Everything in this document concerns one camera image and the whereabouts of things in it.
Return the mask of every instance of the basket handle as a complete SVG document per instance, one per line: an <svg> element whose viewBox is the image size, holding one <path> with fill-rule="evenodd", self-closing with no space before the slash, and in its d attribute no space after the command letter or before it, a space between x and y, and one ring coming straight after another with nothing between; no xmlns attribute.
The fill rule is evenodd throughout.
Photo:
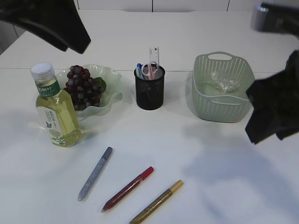
<svg viewBox="0 0 299 224"><path fill-rule="evenodd" d="M223 98L233 98L237 101L239 101L238 103L233 103L233 104L230 104L230 103L220 103L220 102L217 102L215 101L216 99L223 99ZM235 106L240 106L242 105L244 102L248 101L248 100L245 100L245 99L241 99L239 97L234 97L234 96L217 96L217 97L208 97L208 100L210 100L212 103L214 104L221 104L221 105L235 105Z"/></svg>
<svg viewBox="0 0 299 224"><path fill-rule="evenodd" d="M231 58L228 59L228 60L225 60L225 59L224 59L224 61L230 61L230 60L232 60L232 59L235 57L234 55L231 55L231 54L229 54L229 53L222 52L222 51L216 51L216 52L212 52L212 53L206 54L206 57L209 58L209 56L211 56L211 55L227 55L227 56L231 57Z"/></svg>

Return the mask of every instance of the glitter pen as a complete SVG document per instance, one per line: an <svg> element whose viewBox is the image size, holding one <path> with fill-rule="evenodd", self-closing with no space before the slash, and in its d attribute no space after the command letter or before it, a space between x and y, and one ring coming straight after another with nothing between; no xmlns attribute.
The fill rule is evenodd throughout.
<svg viewBox="0 0 299 224"><path fill-rule="evenodd" d="M146 207L142 212L140 212L135 218L130 221L130 224L140 224L148 216L150 216L157 208L159 208L164 202L169 199L173 193L175 193L180 187L183 186L181 180L177 181L170 188L168 188L163 194L161 194L156 200L154 200L148 207Z"/></svg>
<svg viewBox="0 0 299 224"><path fill-rule="evenodd" d="M81 201L86 197L86 195L88 194L88 192L92 188L94 182L98 178L100 172L102 171L104 165L106 164L108 158L110 157L110 155L112 153L112 150L113 149L111 147L108 147L106 149L105 153L103 154L103 156L99 160L98 164L95 166L94 170L90 174L90 176L87 179L86 183L84 184L83 188L80 190L80 193L79 193L79 196L78 196L78 201Z"/></svg>
<svg viewBox="0 0 299 224"><path fill-rule="evenodd" d="M149 167L142 174L138 175L104 205L102 212L112 209L118 202L120 202L125 196L134 190L142 181L144 181L152 172L154 172L154 168Z"/></svg>

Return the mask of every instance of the gold glitter pen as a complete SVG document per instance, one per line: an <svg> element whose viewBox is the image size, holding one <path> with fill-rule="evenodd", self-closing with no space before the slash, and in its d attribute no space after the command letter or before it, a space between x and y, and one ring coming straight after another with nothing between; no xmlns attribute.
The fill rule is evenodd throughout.
<svg viewBox="0 0 299 224"><path fill-rule="evenodd" d="M161 194L156 200L154 200L148 207L146 207L142 212L140 212L135 218L133 218L130 224L140 224L148 216L150 216L157 208L159 208L164 202L170 198L173 193L175 193L180 187L182 187L184 182L181 180L177 181L170 188L168 188L163 194Z"/></svg>

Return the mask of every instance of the white bottle cap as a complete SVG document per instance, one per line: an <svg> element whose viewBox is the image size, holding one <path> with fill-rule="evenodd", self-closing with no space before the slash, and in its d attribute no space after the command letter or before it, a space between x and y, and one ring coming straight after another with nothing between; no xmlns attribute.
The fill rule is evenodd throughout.
<svg viewBox="0 0 299 224"><path fill-rule="evenodd" d="M55 76L55 71L51 64L47 62L33 65L31 74L34 80L39 82L46 82Z"/></svg>

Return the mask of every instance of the wall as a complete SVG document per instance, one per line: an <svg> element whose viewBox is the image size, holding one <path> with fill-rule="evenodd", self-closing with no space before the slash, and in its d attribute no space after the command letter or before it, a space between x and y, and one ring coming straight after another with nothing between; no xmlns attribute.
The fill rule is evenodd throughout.
<svg viewBox="0 0 299 224"><path fill-rule="evenodd" d="M299 0L74 0L77 9L133 12L251 11L261 1L299 7ZM24 32L0 21L0 54Z"/></svg>

